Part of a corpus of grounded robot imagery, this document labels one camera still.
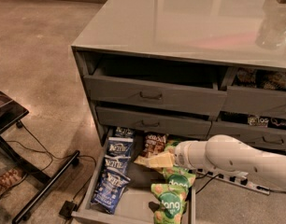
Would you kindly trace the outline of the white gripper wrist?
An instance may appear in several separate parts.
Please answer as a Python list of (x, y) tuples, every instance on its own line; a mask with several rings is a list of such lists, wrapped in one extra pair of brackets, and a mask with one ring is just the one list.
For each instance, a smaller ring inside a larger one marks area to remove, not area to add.
[(174, 155), (169, 151), (162, 152), (153, 157), (153, 159), (147, 159), (146, 164), (150, 168), (168, 168), (176, 165), (192, 170), (193, 158), (194, 158), (194, 141), (180, 142), (174, 149)]

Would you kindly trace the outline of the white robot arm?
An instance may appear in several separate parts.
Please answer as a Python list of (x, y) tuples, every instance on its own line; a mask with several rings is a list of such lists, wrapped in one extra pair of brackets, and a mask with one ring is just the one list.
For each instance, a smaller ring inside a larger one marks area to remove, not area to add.
[(190, 170), (202, 168), (229, 176), (255, 174), (286, 190), (286, 155), (262, 151), (224, 134), (207, 141), (183, 141), (172, 152), (164, 151), (145, 160), (149, 168), (175, 164)]

